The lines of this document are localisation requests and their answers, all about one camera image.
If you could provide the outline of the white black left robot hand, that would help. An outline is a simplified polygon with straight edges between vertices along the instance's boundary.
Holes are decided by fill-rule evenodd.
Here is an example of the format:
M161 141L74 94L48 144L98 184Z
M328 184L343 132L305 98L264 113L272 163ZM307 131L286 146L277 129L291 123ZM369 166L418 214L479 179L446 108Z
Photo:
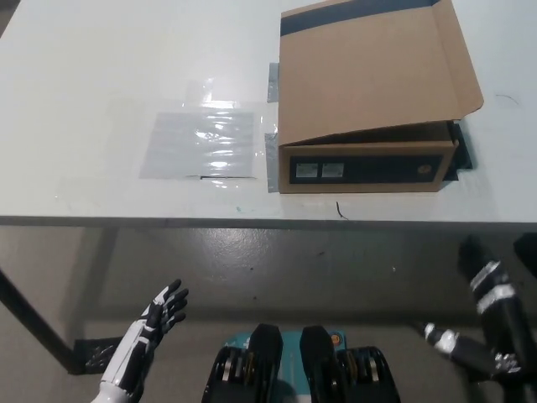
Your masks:
M167 285L126 331L102 375L95 402L139 402L156 348L185 320L189 290L181 280Z

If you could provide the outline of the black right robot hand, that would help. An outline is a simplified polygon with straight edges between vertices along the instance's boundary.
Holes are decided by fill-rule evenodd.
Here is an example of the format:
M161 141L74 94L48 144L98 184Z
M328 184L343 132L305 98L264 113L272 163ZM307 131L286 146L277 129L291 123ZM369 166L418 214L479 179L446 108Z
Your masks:
M536 380L536 342L507 269L475 236L461 242L457 268L476 304L484 343L421 323L418 332L440 355L479 380L515 384Z

